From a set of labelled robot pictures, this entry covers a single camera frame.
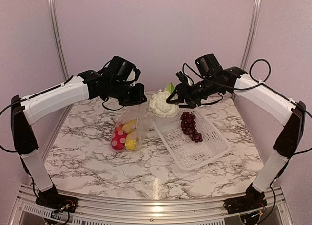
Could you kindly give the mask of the white toy cauliflower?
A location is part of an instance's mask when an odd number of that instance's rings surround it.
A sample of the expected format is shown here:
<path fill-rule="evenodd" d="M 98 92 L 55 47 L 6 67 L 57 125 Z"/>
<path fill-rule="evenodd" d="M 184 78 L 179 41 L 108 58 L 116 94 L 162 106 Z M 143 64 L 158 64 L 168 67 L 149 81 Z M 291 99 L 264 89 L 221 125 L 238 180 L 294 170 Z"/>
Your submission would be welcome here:
<path fill-rule="evenodd" d="M 150 111 L 161 118 L 173 117 L 178 114 L 178 105 L 167 103 L 167 98 L 174 91 L 174 85 L 170 82 L 163 90 L 152 95 L 149 101 Z"/>

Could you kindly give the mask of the dark red toy grapes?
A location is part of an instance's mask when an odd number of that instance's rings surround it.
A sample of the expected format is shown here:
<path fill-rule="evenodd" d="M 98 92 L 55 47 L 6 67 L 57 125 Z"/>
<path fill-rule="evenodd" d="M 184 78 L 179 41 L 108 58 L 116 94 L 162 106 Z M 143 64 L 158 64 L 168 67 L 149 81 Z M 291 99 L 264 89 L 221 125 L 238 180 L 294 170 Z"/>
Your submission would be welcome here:
<path fill-rule="evenodd" d="M 196 116 L 194 112 L 184 111 L 180 117 L 180 127 L 184 135 L 196 142 L 202 142 L 202 134 L 196 128 Z"/>

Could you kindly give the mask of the yellow toy fruit back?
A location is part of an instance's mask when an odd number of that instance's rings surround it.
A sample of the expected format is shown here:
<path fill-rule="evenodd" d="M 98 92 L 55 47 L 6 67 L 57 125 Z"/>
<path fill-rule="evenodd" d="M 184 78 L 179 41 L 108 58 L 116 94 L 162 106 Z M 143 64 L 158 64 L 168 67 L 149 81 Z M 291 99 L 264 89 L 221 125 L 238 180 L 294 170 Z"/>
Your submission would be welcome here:
<path fill-rule="evenodd" d="M 137 120 L 133 119 L 133 120 L 126 122 L 122 126 L 122 130 L 125 134 L 130 134 L 136 129 L 136 127 L 137 127 Z"/>

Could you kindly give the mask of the yellow toy fruit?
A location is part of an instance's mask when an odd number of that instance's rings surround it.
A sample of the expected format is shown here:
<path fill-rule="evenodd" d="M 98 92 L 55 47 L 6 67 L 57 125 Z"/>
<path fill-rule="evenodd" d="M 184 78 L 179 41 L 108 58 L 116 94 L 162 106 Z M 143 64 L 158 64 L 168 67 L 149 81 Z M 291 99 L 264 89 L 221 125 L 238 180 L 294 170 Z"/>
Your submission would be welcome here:
<path fill-rule="evenodd" d="M 137 127 L 137 120 L 133 119 L 133 120 L 126 122 L 122 126 L 122 130 L 125 134 L 130 134 L 136 129 L 136 127 Z"/>
<path fill-rule="evenodd" d="M 137 146 L 137 135 L 135 133 L 130 133 L 126 136 L 125 148 L 126 150 L 133 151 Z"/>

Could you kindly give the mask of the clear zip top bag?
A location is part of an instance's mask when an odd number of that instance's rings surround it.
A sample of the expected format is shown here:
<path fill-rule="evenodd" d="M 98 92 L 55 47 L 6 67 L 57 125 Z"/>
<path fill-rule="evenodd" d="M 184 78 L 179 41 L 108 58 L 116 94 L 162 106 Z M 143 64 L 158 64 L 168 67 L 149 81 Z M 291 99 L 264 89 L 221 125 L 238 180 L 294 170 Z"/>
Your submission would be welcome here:
<path fill-rule="evenodd" d="M 152 127 L 153 114 L 148 103 L 130 106 L 117 120 L 110 147 L 116 151 L 135 151 L 142 147 Z"/>

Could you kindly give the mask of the yellow toy fruit front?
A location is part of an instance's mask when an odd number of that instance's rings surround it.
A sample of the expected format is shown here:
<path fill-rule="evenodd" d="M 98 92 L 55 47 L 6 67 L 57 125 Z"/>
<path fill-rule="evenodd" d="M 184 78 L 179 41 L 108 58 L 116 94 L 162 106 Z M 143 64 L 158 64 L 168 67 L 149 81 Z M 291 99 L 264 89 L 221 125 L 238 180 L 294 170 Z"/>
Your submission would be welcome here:
<path fill-rule="evenodd" d="M 130 133 L 126 136 L 125 148 L 126 150 L 133 151 L 137 146 L 137 135 L 135 133 Z"/>

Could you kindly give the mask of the red toy bell pepper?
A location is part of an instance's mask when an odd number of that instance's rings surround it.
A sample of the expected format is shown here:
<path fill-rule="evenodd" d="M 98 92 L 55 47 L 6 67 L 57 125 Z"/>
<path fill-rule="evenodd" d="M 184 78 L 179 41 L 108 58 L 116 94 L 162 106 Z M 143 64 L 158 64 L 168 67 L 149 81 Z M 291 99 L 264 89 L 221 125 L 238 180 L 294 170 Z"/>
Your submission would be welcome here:
<path fill-rule="evenodd" d="M 112 135 L 111 146 L 114 150 L 121 150 L 125 146 L 126 136 L 123 130 L 117 130 Z"/>

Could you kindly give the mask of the white plastic basket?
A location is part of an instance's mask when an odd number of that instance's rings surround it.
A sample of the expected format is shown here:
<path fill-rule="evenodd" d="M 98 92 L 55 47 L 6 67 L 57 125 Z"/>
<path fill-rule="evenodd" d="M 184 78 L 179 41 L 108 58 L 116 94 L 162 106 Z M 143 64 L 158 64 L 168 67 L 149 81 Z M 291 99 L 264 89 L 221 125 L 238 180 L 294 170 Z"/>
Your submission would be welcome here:
<path fill-rule="evenodd" d="M 173 117 L 156 117 L 153 126 L 183 171 L 209 164 L 226 154 L 230 144 L 202 110 L 179 110 Z"/>

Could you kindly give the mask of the orange toy pumpkin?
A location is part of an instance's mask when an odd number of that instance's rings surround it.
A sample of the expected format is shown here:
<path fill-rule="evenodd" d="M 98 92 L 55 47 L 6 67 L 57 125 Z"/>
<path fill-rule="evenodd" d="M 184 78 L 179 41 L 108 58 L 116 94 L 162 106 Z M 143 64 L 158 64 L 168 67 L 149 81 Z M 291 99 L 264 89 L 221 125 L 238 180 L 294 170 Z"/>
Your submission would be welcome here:
<path fill-rule="evenodd" d="M 119 131 L 119 130 L 122 130 L 122 124 L 118 124 L 115 126 L 115 131 Z"/>

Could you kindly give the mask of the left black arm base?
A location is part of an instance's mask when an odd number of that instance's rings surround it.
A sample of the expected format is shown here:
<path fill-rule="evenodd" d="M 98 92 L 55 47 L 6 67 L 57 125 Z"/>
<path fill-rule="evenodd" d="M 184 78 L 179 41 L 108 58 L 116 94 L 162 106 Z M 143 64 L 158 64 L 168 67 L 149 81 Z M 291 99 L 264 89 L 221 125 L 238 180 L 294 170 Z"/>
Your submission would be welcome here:
<path fill-rule="evenodd" d="M 54 210 L 54 213 L 67 211 L 74 213 L 78 204 L 78 198 L 59 194 L 55 185 L 44 192 L 37 190 L 33 186 L 33 192 L 36 196 L 36 204 L 48 207 Z"/>

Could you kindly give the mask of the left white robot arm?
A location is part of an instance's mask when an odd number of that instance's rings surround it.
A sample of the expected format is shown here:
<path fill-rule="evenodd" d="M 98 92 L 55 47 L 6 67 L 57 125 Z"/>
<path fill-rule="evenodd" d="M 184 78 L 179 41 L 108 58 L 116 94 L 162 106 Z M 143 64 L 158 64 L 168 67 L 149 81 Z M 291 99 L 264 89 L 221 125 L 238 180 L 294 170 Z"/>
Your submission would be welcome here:
<path fill-rule="evenodd" d="M 60 206 L 61 196 L 53 191 L 54 184 L 39 155 L 38 143 L 32 125 L 43 117 L 77 102 L 100 97 L 114 98 L 121 106 L 146 102 L 144 85 L 132 81 L 119 82 L 109 75 L 88 70 L 70 80 L 37 94 L 11 100 L 11 132 L 14 148 L 41 192 L 42 199 L 51 208 Z"/>

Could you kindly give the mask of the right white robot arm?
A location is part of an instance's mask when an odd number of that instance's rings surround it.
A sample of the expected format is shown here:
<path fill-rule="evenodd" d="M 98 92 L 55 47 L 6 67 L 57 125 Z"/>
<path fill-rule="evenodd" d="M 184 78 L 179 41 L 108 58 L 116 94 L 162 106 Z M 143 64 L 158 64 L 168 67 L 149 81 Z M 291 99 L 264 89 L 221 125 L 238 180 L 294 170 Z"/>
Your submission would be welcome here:
<path fill-rule="evenodd" d="M 260 202 L 259 193 L 263 193 L 281 175 L 288 161 L 295 155 L 303 136 L 305 104 L 283 97 L 264 82 L 255 81 L 238 67 L 213 67 L 202 77 L 202 81 L 194 85 L 187 83 L 182 72 L 176 75 L 181 83 L 167 98 L 169 104 L 178 104 L 181 108 L 196 108 L 203 99 L 215 93 L 230 92 L 256 104 L 284 127 L 275 141 L 272 154 L 247 189 L 248 194 L 242 197 L 241 204 L 245 209 L 254 208 Z"/>

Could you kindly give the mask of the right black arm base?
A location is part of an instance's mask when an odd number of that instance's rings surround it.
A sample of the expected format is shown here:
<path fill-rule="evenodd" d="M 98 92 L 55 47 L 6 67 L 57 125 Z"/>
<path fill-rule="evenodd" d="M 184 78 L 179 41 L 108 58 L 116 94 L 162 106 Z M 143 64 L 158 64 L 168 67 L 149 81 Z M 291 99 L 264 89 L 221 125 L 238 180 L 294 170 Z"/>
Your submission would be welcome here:
<path fill-rule="evenodd" d="M 228 214 L 246 212 L 266 206 L 267 201 L 264 192 L 257 191 L 252 184 L 248 186 L 244 196 L 228 198 L 223 204 Z"/>

